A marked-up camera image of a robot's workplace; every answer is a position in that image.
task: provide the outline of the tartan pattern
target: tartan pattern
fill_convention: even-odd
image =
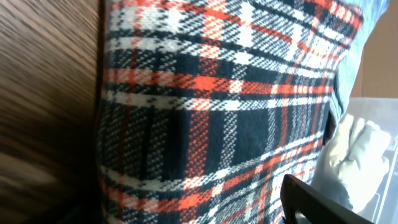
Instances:
[[[362,23],[331,0],[111,0],[97,161],[105,223],[277,223],[310,182]]]

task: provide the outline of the hand in glove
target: hand in glove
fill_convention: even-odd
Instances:
[[[323,149],[323,182],[317,190],[339,203],[348,199],[349,205],[343,206],[360,212],[389,170],[389,161],[382,155],[390,140],[390,135],[372,121],[365,124],[359,118],[354,122],[354,117],[347,114]]]

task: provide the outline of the plastic container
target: plastic container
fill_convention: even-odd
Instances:
[[[398,223],[398,99],[351,98],[347,113],[375,122],[393,138],[384,153],[390,170],[376,195],[358,215],[376,224]]]

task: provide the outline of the dark wooden table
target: dark wooden table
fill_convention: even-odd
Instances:
[[[93,168],[99,11],[0,0],[0,223],[48,210]]]

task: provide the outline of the denim fabric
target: denim fabric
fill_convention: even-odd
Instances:
[[[349,5],[355,5],[362,9],[364,21],[356,37],[351,43],[351,48],[347,56],[338,66],[338,72],[335,77],[335,85],[330,101],[331,129],[334,134],[335,129],[346,113],[349,96],[353,89],[356,74],[361,63],[363,47],[370,36],[376,22],[380,16],[387,10],[389,0],[342,0]]]

